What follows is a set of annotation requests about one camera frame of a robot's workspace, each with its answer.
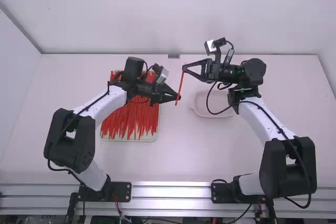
white table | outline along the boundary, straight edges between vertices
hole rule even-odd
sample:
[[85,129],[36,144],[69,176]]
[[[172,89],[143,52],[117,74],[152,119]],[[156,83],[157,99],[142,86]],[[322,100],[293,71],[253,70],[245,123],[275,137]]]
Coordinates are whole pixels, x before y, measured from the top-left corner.
[[[184,62],[206,58],[138,57],[149,65],[157,62],[168,69],[167,83],[176,90]],[[277,200],[278,216],[334,218],[336,102],[317,56],[235,55],[232,63],[253,57],[267,64],[265,82],[259,91],[268,107],[290,130],[311,137],[316,145],[316,200],[305,211]],[[77,183],[66,173],[49,171],[43,157],[52,114],[60,107],[81,105],[99,93],[105,88],[110,71],[123,69],[126,58],[127,55],[43,57],[0,164],[0,191],[8,196],[2,199],[0,214],[65,214],[69,194],[76,191]],[[178,106],[161,105],[159,138],[153,143],[101,141],[97,131],[94,158],[98,165],[112,180],[129,180],[135,185],[133,199],[122,206],[129,215],[239,216],[246,208],[212,204],[208,185],[216,178],[230,181],[235,175],[257,172],[263,149],[238,115],[206,119],[189,108],[194,90],[209,88],[210,85],[185,75]],[[306,197],[298,198],[303,203]],[[86,207],[88,215],[116,214],[113,203],[87,203]]]

white wall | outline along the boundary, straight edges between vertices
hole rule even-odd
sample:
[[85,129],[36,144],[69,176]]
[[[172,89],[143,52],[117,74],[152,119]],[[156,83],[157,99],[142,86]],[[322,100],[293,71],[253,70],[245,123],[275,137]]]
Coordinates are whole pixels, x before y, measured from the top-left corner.
[[336,91],[335,0],[0,0],[44,52],[318,53]]
[[39,60],[37,49],[0,9],[0,160]]

wire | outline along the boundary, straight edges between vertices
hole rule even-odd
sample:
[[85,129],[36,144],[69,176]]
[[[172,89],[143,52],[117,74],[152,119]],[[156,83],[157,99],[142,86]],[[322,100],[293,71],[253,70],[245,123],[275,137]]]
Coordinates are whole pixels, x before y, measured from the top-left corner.
[[232,86],[232,83],[227,84],[227,85],[224,85],[224,83],[221,82],[221,83],[219,83],[219,84],[217,85],[217,89],[218,89],[218,90],[224,90],[224,89],[227,89],[228,87],[231,87],[231,86]]
[[215,179],[214,181],[211,182],[211,184],[212,184],[213,182],[224,182],[224,183],[227,183],[226,180],[223,180],[223,179],[220,179],[220,178]]
[[259,218],[262,219],[264,217],[264,214],[262,213],[262,207],[261,203],[258,201],[258,207],[259,207]]
[[146,69],[147,69],[147,70],[146,70],[146,73],[142,75],[141,79],[145,80],[145,79],[147,78],[147,76],[148,76],[149,71],[150,71],[153,67],[154,67],[154,65],[151,65],[151,66],[148,68],[147,63],[146,63]]
[[235,47],[233,46],[233,44],[232,44],[230,41],[227,40],[226,42],[227,42],[228,44],[230,44],[232,50],[235,50]]
[[132,103],[147,103],[148,101],[149,101],[149,98],[147,98],[147,100],[145,100],[143,102],[132,102],[132,101],[130,101],[130,102],[132,102]]
[[246,208],[246,210],[237,218],[237,219],[234,219],[234,220],[232,220],[232,221],[230,221],[230,222],[228,222],[228,223],[223,223],[223,224],[232,224],[232,223],[235,223],[237,220],[240,220],[246,213],[247,213],[247,211],[250,209],[250,207],[252,206],[252,204],[250,204],[247,208]]
[[121,215],[122,211],[119,208],[118,197],[115,194],[113,194],[113,197],[114,197],[114,203],[116,204],[116,210],[118,211],[118,214]]
[[149,218],[139,218],[139,217],[137,217],[137,219],[141,219],[141,220],[146,219],[146,221],[147,220],[160,220],[160,221],[165,221],[165,222],[169,222],[169,223],[173,223],[173,224],[182,224],[181,222],[176,222],[176,221],[173,221],[173,220],[166,220],[166,219],[161,219],[161,218],[152,218],[152,217],[149,217]]
[[72,170],[69,169],[55,169],[52,168],[50,165],[50,159],[48,159],[48,168],[54,172],[68,172],[68,174],[72,175],[79,183],[84,184],[75,174]]
[[[93,101],[92,103],[90,103],[88,106],[86,106],[84,109],[82,109],[81,111],[79,111],[77,114],[74,114],[73,118],[65,125],[65,127],[63,128],[63,130],[60,133],[60,136],[57,138],[57,140],[59,140],[67,131],[67,128],[71,125],[71,123],[73,123],[77,117],[83,113],[84,111],[89,110],[90,107],[92,107],[95,103],[97,103],[98,101],[100,101],[102,98],[104,98],[105,96],[110,94],[110,86],[113,85],[114,82],[116,82],[118,80],[118,78],[122,75],[123,71],[120,71],[112,80],[112,82],[108,82],[107,85],[107,91],[106,93],[104,93],[102,96],[100,96],[99,98],[97,98],[95,101]],[[68,172],[68,174],[72,175],[79,183],[85,185],[84,182],[82,182],[75,174],[72,170],[70,169],[55,169],[52,168],[50,165],[50,159],[48,159],[48,168],[54,172]]]
[[[214,88],[214,86],[217,84],[217,82],[215,82],[212,87],[210,88],[208,94],[206,95],[206,100],[205,100],[205,105],[206,105],[206,109],[208,110],[208,112],[211,114],[211,115],[219,115],[221,113],[223,113],[224,111],[227,111],[228,109],[230,109],[232,106],[229,106],[219,112],[212,112],[210,109],[209,109],[209,96],[210,96],[210,93],[212,91],[212,89]],[[224,89],[227,89],[228,87],[230,87],[232,85],[232,83],[230,83],[229,85],[226,85],[224,86],[223,88],[221,88],[220,90],[224,90]]]
[[311,202],[311,192],[308,194],[308,200],[307,200],[307,203],[306,203],[304,206],[298,204],[297,202],[295,202],[294,200],[292,200],[292,199],[290,199],[290,198],[288,198],[288,197],[284,197],[284,199],[286,199],[286,200],[292,202],[294,205],[296,205],[297,207],[299,207],[299,208],[301,208],[301,209],[306,209],[306,208],[309,207],[310,202]]
[[275,210],[274,210],[274,202],[273,200],[269,200],[269,199],[266,199],[266,207],[268,209],[268,218],[272,221],[274,221],[275,223],[277,223],[277,215],[275,213]]
[[77,220],[77,223],[85,223],[85,201],[83,201],[83,213],[81,216],[79,216],[79,219]]
[[148,216],[147,219],[145,219],[141,224],[145,224],[149,220],[150,216]]

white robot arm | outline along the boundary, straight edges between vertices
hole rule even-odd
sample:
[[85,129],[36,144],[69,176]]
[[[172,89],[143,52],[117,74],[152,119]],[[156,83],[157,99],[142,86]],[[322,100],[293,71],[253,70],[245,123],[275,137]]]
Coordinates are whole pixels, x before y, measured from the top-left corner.
[[[144,63],[142,59],[129,57],[125,70],[109,81],[101,94],[73,110],[59,109],[54,113],[44,149],[49,169],[67,171],[87,188],[101,192],[102,198],[112,197],[110,177],[93,160],[96,128],[136,95],[150,98],[150,105],[177,99],[177,93],[165,83],[168,71],[154,64],[150,69],[156,77],[153,82],[147,82],[148,69],[142,74]],[[75,137],[67,135],[73,131]],[[66,169],[52,168],[50,162]]]
[[[230,44],[231,49],[221,63],[220,47],[225,44]],[[208,55],[215,54],[215,60],[208,58],[185,64],[182,70],[202,82],[214,83],[209,94],[217,82],[226,85],[223,88],[218,85],[220,90],[236,84],[228,89],[228,108],[216,113],[208,111],[215,115],[233,107],[264,146],[259,173],[236,176],[231,183],[212,184],[213,203],[258,203],[265,198],[261,195],[274,199],[308,194],[308,203],[303,207],[307,208],[317,188],[315,146],[308,137],[298,137],[287,129],[265,106],[258,86],[264,81],[266,64],[260,59],[249,59],[240,65],[231,65],[234,48],[225,38],[209,40],[204,45]],[[200,74],[189,69],[195,66],[201,66]],[[295,163],[286,164],[287,156]]]

black cable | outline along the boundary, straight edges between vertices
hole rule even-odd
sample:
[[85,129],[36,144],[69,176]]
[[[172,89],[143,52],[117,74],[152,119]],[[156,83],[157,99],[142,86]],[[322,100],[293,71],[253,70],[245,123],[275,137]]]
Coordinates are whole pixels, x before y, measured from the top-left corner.
[[131,103],[147,103],[149,101],[149,99],[147,98],[147,100],[143,101],[143,102],[132,102],[132,101],[129,101]]
[[221,179],[221,178],[215,179],[214,181],[211,182],[211,184],[212,184],[213,182],[224,182],[224,183],[227,183],[226,180],[223,180],[223,179]]
[[147,219],[145,219],[141,224],[145,224],[149,220],[150,216],[148,216]]
[[232,44],[230,41],[227,40],[226,42],[227,42],[228,44],[230,44],[232,50],[235,50],[235,47],[233,46],[233,44]]
[[277,223],[278,218],[274,210],[274,202],[272,199],[266,199],[266,207],[268,209],[268,218],[273,221],[271,223]]
[[160,220],[160,221],[165,221],[165,222],[169,222],[169,223],[173,223],[173,224],[182,224],[181,222],[176,222],[176,221],[166,220],[166,219],[161,219],[161,218],[152,218],[152,217],[150,217],[150,218],[139,218],[139,217],[137,217],[137,218],[141,219],[141,220],[146,219],[146,221],[148,221],[148,220]]
[[[221,110],[221,111],[219,111],[219,112],[215,112],[215,113],[212,112],[212,111],[209,109],[209,96],[210,96],[210,93],[211,93],[212,89],[214,88],[214,86],[215,86],[216,84],[217,84],[217,82],[215,82],[215,83],[212,85],[212,87],[210,88],[208,94],[206,95],[206,100],[205,100],[206,109],[208,110],[208,112],[209,112],[211,115],[219,115],[219,114],[223,113],[224,111],[227,111],[228,109],[230,109],[230,108],[232,107],[232,106],[229,106],[229,107],[227,107],[227,108],[225,108],[225,109],[223,109],[223,110]],[[224,86],[221,90],[226,89],[226,88],[230,87],[231,85],[232,85],[232,83],[230,83],[229,85]]]
[[149,71],[154,67],[154,65],[151,65],[149,68],[147,67],[147,63],[146,63],[146,73],[141,77],[141,79],[143,80],[146,80],[147,79],[147,76],[148,76],[148,73]]
[[55,169],[50,165],[50,159],[48,159],[48,168],[54,172],[68,172],[68,174],[72,175],[79,183],[84,184],[74,173],[69,169]]
[[248,208],[246,208],[246,210],[237,219],[234,219],[234,220],[232,220],[232,221],[230,221],[228,223],[224,223],[223,222],[223,224],[232,224],[232,223],[235,223],[237,220],[240,220],[247,213],[247,211],[250,209],[251,206],[252,206],[252,204],[250,204],[248,206]]
[[231,86],[232,86],[232,83],[227,84],[227,85],[224,85],[224,83],[221,82],[221,83],[219,83],[219,84],[217,85],[217,89],[218,89],[218,90],[224,90],[224,89],[227,89],[227,88],[229,88],[229,87],[231,87]]
[[292,200],[292,199],[290,199],[288,197],[284,197],[284,199],[290,201],[291,203],[293,203],[294,205],[296,205],[297,207],[299,207],[301,209],[306,209],[306,208],[309,207],[310,202],[311,202],[311,193],[308,194],[308,200],[307,200],[307,203],[304,206],[298,204],[297,202],[295,202],[294,200]]

